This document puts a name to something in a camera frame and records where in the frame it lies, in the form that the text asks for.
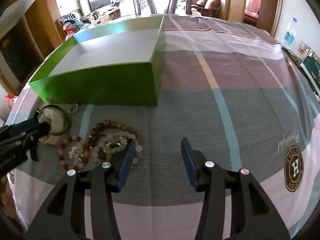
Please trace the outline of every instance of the striped tablecloth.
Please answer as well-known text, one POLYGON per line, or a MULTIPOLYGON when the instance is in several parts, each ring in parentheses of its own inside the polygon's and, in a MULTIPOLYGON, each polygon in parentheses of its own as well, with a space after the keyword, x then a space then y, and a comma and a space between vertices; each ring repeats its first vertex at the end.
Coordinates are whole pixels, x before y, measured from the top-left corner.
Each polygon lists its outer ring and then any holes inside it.
MULTIPOLYGON (((284 58, 280 44, 250 25, 167 16, 165 29, 157 107, 81 105, 72 117, 69 134, 83 138, 105 119, 130 125, 139 135, 143 158, 124 190, 113 195, 122 239, 194 239, 203 194, 189 185, 180 153, 183 137, 225 169, 248 168, 295 235, 320 193, 320 107, 308 82, 284 58), (292 172, 303 177, 291 192, 284 166, 293 145, 300 147, 303 165, 293 164, 292 172)), ((7 123, 22 122, 43 105, 26 86, 7 123)), ((29 159, 16 169, 11 184, 28 224, 65 173, 58 147, 39 143, 38 155, 38 163, 29 159)), ((93 167, 91 161, 86 169, 93 167)), ((226 203, 224 237, 230 235, 230 195, 226 203)), ((86 235, 92 238, 89 193, 85 208, 86 235)))

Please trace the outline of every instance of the blue gripper pad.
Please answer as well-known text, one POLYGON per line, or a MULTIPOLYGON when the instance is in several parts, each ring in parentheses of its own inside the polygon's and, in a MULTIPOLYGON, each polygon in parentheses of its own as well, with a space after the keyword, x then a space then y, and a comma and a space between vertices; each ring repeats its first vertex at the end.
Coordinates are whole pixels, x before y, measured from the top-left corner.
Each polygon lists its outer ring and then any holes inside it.
POLYGON ((129 176, 132 160, 136 151, 136 143, 130 139, 126 148, 125 156, 119 168, 117 187, 119 192, 125 187, 129 176))
POLYGON ((185 137, 181 141, 181 154, 189 177, 190 185, 197 190, 199 182, 197 179, 197 167, 191 153, 193 152, 188 139, 185 137))
POLYGON ((37 123, 39 122, 36 118, 25 120, 21 123, 16 124, 14 127, 12 127, 9 134, 12 137, 18 136, 22 132, 25 132, 26 130, 34 127, 37 123))

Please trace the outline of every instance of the plastic water bottle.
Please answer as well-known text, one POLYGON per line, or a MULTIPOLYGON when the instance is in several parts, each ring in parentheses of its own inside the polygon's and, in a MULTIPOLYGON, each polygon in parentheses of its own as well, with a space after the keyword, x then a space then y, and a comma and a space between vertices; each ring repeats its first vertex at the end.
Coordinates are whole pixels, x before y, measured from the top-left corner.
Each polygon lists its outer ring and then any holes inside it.
POLYGON ((285 34, 285 37, 283 39, 282 45, 286 49, 291 49, 292 42, 294 40, 294 37, 296 35, 296 26, 297 26, 297 19, 293 18, 292 22, 289 23, 287 32, 285 34))

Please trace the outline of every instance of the doorway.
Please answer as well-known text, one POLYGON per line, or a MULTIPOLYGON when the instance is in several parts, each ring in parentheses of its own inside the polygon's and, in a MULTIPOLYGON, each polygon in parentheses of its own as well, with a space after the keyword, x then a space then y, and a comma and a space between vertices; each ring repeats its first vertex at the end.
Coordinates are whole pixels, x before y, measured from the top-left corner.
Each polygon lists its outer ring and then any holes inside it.
MULTIPOLYGON (((260 9, 254 12, 256 27, 267 31, 272 37, 275 36, 278 28, 283 0, 261 0, 260 9)), ((230 0, 230 10, 228 21, 244 22, 244 14, 247 6, 247 0, 230 0)))
POLYGON ((247 0, 246 7, 244 9, 243 22, 256 27, 259 18, 260 6, 261 0, 247 0))

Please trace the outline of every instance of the door frame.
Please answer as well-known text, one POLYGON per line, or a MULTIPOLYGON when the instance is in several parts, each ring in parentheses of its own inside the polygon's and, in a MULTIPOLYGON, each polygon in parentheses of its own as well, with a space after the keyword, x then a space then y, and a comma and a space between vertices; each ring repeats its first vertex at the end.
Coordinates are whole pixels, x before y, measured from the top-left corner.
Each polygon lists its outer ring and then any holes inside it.
POLYGON ((230 0, 228 21, 243 22, 246 1, 247 0, 230 0))
POLYGON ((272 26, 271 33, 270 33, 270 35, 271 35, 273 38, 275 37, 276 31, 277 31, 277 29, 278 29, 279 20, 280 20, 281 11, 282 11, 282 3, 283 3, 283 0, 278 0, 277 10, 276 10, 276 16, 275 16, 275 20, 273 21, 273 26, 272 26))
POLYGON ((10 95, 17 96, 18 91, 15 90, 12 85, 8 82, 8 80, 3 75, 2 71, 0 71, 0 84, 3 86, 3 88, 8 92, 10 95))

